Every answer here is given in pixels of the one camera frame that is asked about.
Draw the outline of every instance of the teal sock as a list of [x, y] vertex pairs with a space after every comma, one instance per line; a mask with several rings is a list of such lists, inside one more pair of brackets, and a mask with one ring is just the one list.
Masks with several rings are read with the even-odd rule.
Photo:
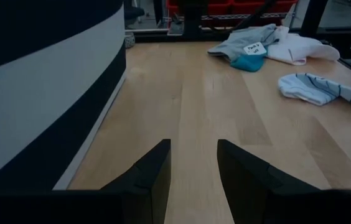
[[240, 55], [231, 62], [231, 66], [248, 72], [257, 72], [264, 65], [264, 58], [267, 53], [261, 55]]

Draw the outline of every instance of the clothing pile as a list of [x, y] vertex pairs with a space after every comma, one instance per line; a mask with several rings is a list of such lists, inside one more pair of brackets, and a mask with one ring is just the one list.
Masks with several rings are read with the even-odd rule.
[[[291, 65], [305, 65], [308, 57], [336, 61], [339, 51], [312, 38], [290, 34], [288, 27], [269, 24], [233, 31], [228, 40], [208, 50], [209, 55], [225, 57], [232, 67], [256, 72], [270, 58]], [[340, 97], [351, 103], [351, 87], [310, 73], [283, 76], [278, 88], [288, 98], [298, 98], [318, 106]]]

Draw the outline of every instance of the label tag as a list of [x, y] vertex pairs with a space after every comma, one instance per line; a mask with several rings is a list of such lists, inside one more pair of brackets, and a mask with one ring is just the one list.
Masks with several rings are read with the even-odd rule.
[[261, 55], [267, 52], [263, 44], [260, 42], [247, 45], [246, 47], [243, 48], [243, 50], [245, 50], [246, 54], [248, 55]]

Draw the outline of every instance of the striped sock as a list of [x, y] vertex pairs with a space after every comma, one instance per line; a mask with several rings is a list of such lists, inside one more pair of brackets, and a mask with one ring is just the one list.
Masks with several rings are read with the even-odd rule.
[[278, 80], [278, 86], [284, 96], [306, 100], [318, 106], [325, 105], [337, 97], [351, 103], [351, 87], [310, 73], [286, 75]]

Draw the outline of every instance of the wooden floor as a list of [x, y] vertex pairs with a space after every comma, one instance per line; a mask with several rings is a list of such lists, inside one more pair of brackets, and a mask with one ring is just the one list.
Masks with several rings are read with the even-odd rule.
[[70, 189], [99, 189], [161, 139], [172, 141], [166, 223], [233, 223], [217, 167], [227, 139], [321, 189], [351, 188], [351, 104], [283, 97], [278, 79], [307, 72], [351, 86], [338, 62], [267, 59], [242, 72], [206, 51], [215, 42], [137, 44], [127, 77]]

